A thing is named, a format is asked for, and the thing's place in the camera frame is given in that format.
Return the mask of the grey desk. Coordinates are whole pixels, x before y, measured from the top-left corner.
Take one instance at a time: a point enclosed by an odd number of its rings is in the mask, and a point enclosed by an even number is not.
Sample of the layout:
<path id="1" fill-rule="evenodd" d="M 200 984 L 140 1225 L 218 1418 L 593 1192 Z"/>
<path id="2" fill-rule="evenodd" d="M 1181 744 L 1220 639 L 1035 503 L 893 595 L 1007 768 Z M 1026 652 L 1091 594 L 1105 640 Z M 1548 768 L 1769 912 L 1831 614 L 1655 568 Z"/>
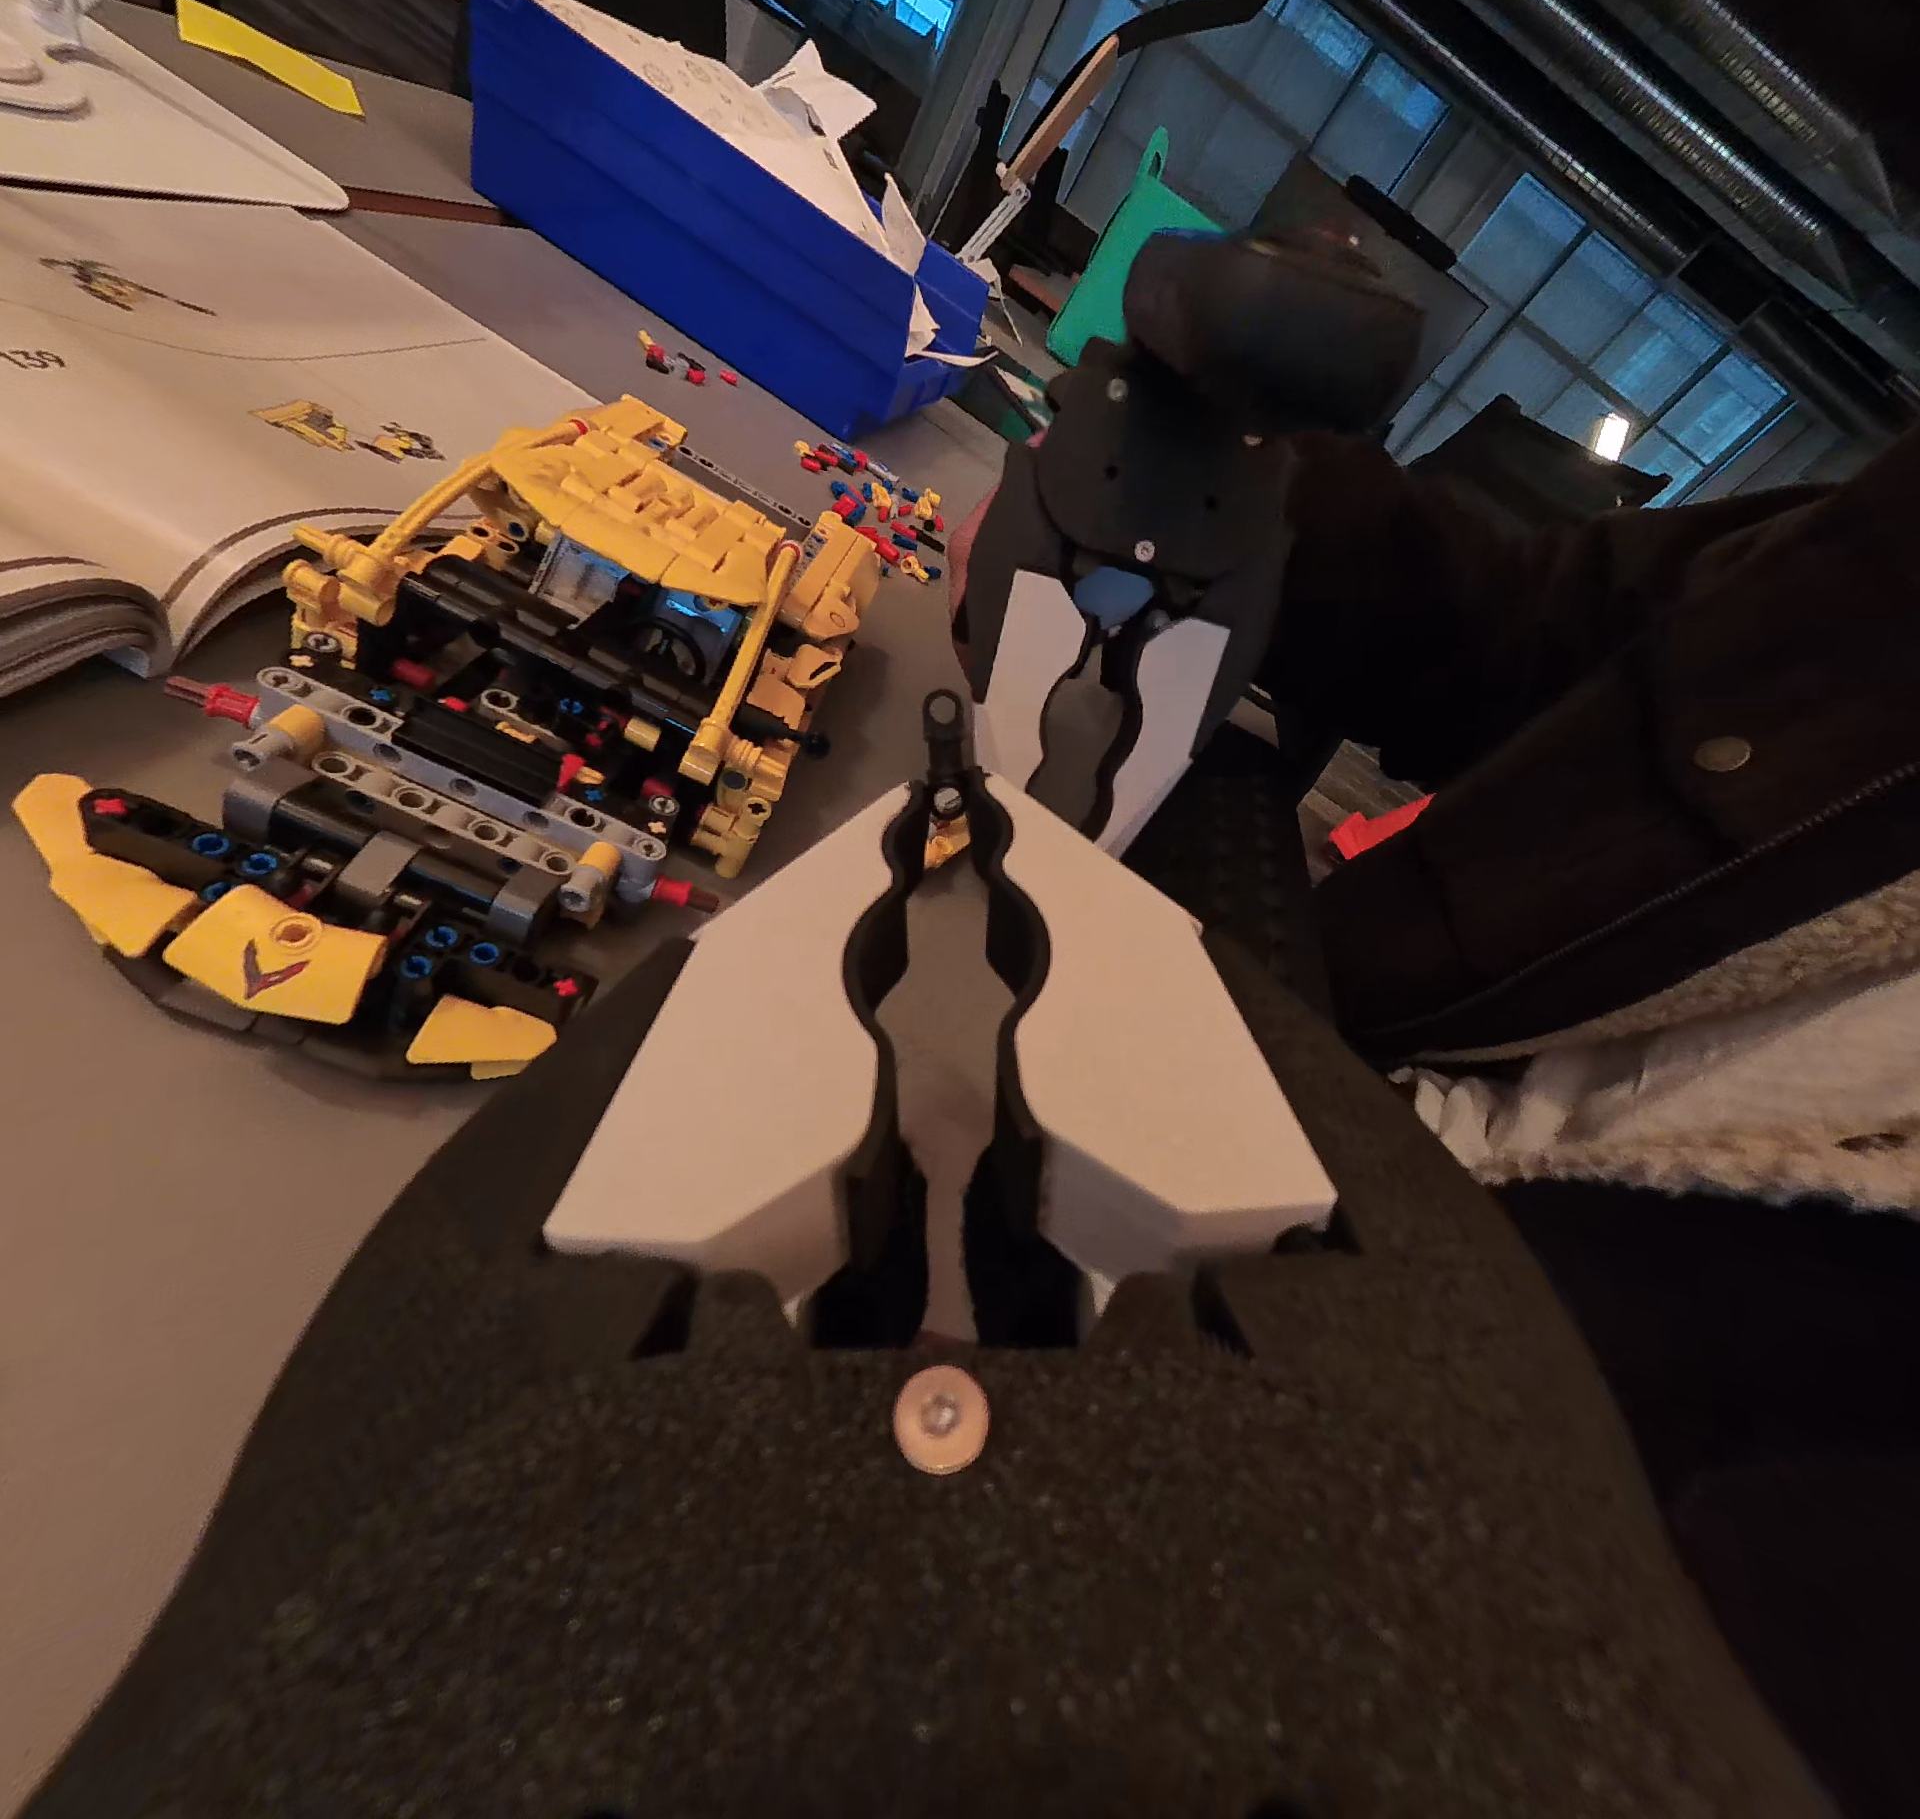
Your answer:
<path id="1" fill-rule="evenodd" d="M 226 58 L 179 48 L 158 10 L 101 17 L 352 198 L 331 224 L 514 342 L 575 392 L 645 392 L 691 451 L 794 508 L 811 435 L 756 387 L 653 387 L 636 327 L 670 332 L 528 231 L 480 206 L 462 101 L 373 69 L 336 118 Z M 946 586 L 887 579 L 842 681 L 826 760 L 804 760 L 735 898 L 921 773 L 919 709 L 952 666 Z M 6 803 L 42 770 L 131 787 L 206 818 L 226 726 L 112 660 L 2 702 L 2 1817 L 112 1691 L 187 1562 L 231 1462 L 367 1229 L 501 1084 L 385 1084 L 250 1039 L 179 1023 L 95 956 L 45 891 Z M 919 1352 L 972 1350 L 960 1188 L 988 1134 L 1004 989 L 967 866 L 910 899 L 910 976 L 883 1023 L 925 1171 L 931 1302 Z"/>

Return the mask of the green plastic carry case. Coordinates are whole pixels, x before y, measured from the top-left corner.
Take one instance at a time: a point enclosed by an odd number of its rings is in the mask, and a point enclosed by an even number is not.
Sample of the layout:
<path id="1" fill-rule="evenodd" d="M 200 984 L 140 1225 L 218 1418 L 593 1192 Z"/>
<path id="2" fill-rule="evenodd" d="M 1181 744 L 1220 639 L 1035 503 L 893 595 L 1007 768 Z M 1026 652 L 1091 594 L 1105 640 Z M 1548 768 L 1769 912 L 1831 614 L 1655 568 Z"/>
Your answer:
<path id="1" fill-rule="evenodd" d="M 1166 166 L 1166 130 L 1161 126 L 1136 158 L 1136 173 L 1126 198 L 1116 204 L 1110 220 L 1094 240 L 1084 272 L 1074 278 L 1067 300 L 1061 303 L 1044 352 L 1061 368 L 1074 368 L 1091 342 L 1118 346 L 1126 332 L 1123 324 L 1123 294 L 1126 274 L 1133 272 L 1136 253 L 1157 232 L 1176 236 L 1215 236 L 1224 232 L 1205 211 L 1197 211 L 1184 198 L 1178 198 L 1163 183 Z"/>

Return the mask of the open instruction booklet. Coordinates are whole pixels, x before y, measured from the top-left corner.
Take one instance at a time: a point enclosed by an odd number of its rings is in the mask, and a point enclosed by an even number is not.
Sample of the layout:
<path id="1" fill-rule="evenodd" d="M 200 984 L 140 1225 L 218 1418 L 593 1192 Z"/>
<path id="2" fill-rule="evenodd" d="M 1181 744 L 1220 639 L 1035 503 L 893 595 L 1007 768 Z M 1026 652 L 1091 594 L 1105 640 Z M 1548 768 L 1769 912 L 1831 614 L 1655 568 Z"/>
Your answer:
<path id="1" fill-rule="evenodd" d="M 2 194 L 2 697 L 165 671 L 297 525 L 380 529 L 584 399 L 331 224 Z"/>

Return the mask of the white crumpled papers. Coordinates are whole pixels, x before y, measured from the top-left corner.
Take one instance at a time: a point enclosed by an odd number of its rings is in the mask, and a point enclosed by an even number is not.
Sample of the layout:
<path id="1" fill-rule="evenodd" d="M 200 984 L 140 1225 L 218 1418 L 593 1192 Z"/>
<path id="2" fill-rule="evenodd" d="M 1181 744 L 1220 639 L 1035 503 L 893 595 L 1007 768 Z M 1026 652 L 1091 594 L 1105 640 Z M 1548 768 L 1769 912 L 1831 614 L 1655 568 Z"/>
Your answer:
<path id="1" fill-rule="evenodd" d="M 724 248 L 751 274 L 775 255 L 820 262 L 835 294 L 878 294 L 883 361 L 931 361 L 939 268 L 902 189 L 868 199 L 842 153 L 842 111 L 873 103 L 804 43 L 769 83 L 628 29 L 578 0 L 472 0 L 473 111 L 535 95 L 546 137 L 663 199 L 668 236 Z"/>

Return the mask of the yellow sticky note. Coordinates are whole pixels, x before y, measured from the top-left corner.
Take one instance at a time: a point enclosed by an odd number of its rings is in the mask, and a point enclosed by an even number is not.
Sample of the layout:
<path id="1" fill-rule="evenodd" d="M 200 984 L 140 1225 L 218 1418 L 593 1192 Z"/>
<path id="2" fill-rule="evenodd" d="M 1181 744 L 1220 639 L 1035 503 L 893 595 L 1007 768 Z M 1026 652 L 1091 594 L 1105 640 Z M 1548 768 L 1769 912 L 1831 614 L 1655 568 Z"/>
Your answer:
<path id="1" fill-rule="evenodd" d="M 320 103 L 346 118 L 363 118 L 359 88 L 349 73 L 321 58 L 274 41 L 241 17 L 206 8 L 200 0 L 175 0 L 175 27 L 180 43 L 250 67 L 255 73 L 291 88 L 301 101 Z"/>

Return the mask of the person's right forearm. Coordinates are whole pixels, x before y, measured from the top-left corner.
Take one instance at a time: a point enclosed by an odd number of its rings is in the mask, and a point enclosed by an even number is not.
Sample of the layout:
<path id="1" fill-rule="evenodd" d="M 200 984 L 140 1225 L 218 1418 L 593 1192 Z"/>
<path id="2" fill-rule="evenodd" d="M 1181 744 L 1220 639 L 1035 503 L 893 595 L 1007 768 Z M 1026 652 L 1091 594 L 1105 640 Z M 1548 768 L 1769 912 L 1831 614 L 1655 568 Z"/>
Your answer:
<path id="1" fill-rule="evenodd" d="M 1312 892 L 1378 1072 L 1513 1061 L 1915 956 L 1915 435 L 1837 484 L 1525 525 L 1293 436 L 1256 681 L 1418 818 Z"/>

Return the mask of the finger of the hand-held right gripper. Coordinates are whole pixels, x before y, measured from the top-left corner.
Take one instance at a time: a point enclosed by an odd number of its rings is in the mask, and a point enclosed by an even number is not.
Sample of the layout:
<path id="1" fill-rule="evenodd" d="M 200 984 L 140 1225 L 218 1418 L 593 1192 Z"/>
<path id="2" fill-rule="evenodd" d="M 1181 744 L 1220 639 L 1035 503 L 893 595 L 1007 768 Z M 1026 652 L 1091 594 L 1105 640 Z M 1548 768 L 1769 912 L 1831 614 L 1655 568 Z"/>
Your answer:
<path id="1" fill-rule="evenodd" d="M 1123 631 L 1084 614 L 1061 579 L 1015 572 L 978 702 L 978 765 L 1039 797 L 1102 852 L 1123 852 Z"/>
<path id="2" fill-rule="evenodd" d="M 1105 760 L 1105 852 L 1123 856 L 1161 810 L 1210 731 L 1209 709 L 1231 631 L 1178 619 L 1142 639 L 1130 702 Z"/>

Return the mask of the yellow black brick panel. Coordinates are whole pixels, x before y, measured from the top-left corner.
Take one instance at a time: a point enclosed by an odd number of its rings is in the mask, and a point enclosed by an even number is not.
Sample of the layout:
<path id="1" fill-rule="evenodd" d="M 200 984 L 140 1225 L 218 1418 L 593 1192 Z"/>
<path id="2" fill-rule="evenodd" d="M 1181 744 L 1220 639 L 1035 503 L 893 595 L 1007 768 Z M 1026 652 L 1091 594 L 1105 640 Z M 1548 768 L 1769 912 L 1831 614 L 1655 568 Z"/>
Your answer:
<path id="1" fill-rule="evenodd" d="M 301 792 L 266 834 L 33 773 L 11 800 L 48 891 L 156 1008 L 373 1082 L 501 1082 L 599 978 L 561 940 L 490 929 L 478 877 Z"/>

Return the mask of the yellow toy brick car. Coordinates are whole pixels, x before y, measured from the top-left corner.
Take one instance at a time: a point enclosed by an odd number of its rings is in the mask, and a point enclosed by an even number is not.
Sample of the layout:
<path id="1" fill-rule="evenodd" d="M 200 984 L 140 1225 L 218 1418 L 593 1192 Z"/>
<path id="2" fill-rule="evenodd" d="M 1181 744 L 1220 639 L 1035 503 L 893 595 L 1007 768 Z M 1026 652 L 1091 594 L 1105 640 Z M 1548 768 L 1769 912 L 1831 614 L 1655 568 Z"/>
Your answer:
<path id="1" fill-rule="evenodd" d="M 641 395 L 507 431 L 380 529 L 301 525 L 290 652 L 250 697 L 165 679 L 249 731 L 236 768 L 385 770 L 402 836 L 561 877 L 554 916 L 647 899 L 684 846 L 729 881 L 887 574 L 919 574 L 858 489 L 799 514 L 691 457 Z"/>

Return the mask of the dark sherpa-lined jacket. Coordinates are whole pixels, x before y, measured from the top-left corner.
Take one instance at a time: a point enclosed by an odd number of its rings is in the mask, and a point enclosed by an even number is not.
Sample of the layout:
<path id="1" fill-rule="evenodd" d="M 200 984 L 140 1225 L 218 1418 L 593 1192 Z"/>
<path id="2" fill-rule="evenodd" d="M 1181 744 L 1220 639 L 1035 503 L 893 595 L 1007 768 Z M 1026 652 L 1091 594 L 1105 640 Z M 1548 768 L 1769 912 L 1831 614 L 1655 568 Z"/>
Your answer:
<path id="1" fill-rule="evenodd" d="M 1567 1303 L 1837 1812 L 1915 1817 L 1915 876 L 1398 1084 Z"/>

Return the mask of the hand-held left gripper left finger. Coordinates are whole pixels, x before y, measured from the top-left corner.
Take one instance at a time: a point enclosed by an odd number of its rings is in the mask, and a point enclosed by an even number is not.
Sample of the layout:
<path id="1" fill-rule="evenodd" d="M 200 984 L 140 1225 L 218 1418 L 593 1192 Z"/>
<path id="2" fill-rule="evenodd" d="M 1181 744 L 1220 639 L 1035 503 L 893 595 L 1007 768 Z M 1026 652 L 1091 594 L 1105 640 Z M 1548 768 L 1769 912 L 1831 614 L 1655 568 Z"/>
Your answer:
<path id="1" fill-rule="evenodd" d="M 893 787 L 715 916 L 578 1156 L 561 1255 L 747 1270 L 820 1343 L 910 1343 L 925 1182 L 878 1003 L 903 976 L 931 787 Z"/>

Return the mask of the white board stand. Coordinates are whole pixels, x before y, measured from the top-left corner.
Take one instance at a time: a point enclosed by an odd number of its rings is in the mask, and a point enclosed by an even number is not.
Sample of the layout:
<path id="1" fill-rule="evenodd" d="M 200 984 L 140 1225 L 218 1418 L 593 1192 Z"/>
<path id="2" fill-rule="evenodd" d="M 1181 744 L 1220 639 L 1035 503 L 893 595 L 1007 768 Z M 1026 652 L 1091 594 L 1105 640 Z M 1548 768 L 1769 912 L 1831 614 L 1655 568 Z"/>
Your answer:
<path id="1" fill-rule="evenodd" d="M 346 211 L 349 194 L 92 21 L 2 0 L 2 185 Z"/>

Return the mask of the blue plastic bin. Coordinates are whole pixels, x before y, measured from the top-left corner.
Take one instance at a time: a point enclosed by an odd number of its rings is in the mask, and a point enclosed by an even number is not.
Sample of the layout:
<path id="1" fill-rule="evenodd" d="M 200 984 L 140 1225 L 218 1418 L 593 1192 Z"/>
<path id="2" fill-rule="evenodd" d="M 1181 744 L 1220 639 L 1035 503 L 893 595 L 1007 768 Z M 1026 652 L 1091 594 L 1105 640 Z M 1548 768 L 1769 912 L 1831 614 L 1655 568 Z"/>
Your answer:
<path id="1" fill-rule="evenodd" d="M 724 106 L 766 95 L 575 0 L 468 0 L 472 185 L 835 436 L 956 395 L 986 282 L 942 246 L 902 268 L 852 185 L 852 224 L 735 145 Z"/>

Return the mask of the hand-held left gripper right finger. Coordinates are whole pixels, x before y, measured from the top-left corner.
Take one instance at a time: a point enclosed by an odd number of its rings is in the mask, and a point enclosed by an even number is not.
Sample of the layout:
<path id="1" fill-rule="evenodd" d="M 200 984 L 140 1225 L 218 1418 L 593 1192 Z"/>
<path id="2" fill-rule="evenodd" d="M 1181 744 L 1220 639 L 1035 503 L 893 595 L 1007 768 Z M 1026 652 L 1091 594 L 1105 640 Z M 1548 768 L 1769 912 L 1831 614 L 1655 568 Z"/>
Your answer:
<path id="1" fill-rule="evenodd" d="M 1094 1283 L 1320 1242 L 1329 1176 L 1178 899 L 999 773 L 972 773 L 1007 989 L 962 1192 L 978 1343 L 1074 1343 Z"/>

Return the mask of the scattered small brick pieces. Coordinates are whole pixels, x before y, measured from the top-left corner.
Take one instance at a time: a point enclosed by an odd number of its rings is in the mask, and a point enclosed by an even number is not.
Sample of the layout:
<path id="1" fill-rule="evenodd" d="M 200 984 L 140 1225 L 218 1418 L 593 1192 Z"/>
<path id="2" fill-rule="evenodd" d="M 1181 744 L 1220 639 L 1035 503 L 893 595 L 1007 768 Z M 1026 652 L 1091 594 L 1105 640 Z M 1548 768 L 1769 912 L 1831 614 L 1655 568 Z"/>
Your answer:
<path id="1" fill-rule="evenodd" d="M 636 327 L 636 352 L 647 373 L 663 382 L 670 379 L 708 392 L 745 392 L 745 382 L 735 368 L 711 363 L 691 348 L 663 346 L 645 327 Z M 919 557 L 931 561 L 931 579 L 946 574 L 950 532 L 942 494 L 909 484 L 893 467 L 868 457 L 858 445 L 826 435 L 794 440 L 790 457 L 804 479 L 824 489 L 824 510 L 878 541 L 887 568 L 903 557 Z M 811 503 L 790 503 L 777 494 L 759 489 L 751 479 L 735 473 L 700 451 L 689 431 L 679 436 L 679 445 L 668 448 L 668 461 L 691 481 L 769 514 L 798 537 L 804 537 L 815 523 Z"/>

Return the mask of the curved black desk lamp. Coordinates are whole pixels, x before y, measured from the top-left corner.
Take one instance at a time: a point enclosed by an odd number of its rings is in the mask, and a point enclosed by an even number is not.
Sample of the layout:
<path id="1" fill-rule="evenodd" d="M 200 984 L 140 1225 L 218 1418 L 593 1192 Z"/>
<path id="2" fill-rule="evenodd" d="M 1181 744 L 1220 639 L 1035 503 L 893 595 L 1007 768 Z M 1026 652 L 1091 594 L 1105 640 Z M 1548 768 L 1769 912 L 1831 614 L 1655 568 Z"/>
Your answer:
<path id="1" fill-rule="evenodd" d="M 1116 27 L 1063 73 L 1026 141 L 997 166 L 999 194 L 1024 199 L 1035 189 L 1040 166 L 1061 153 L 1067 130 L 1109 88 L 1126 56 L 1209 29 L 1236 29 L 1259 17 L 1265 8 L 1267 0 L 1172 0 Z"/>

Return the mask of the black brick pin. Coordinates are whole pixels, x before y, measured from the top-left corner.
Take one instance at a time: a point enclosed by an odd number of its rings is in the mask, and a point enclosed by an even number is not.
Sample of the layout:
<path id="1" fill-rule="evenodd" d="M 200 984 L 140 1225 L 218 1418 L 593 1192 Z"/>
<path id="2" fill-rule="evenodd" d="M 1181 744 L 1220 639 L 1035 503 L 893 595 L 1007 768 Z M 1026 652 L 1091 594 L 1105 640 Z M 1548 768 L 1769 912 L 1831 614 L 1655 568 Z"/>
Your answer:
<path id="1" fill-rule="evenodd" d="M 921 702 L 925 744 L 925 836 L 921 870 L 939 870 L 972 846 L 967 797 L 967 705 L 952 690 L 931 690 Z"/>

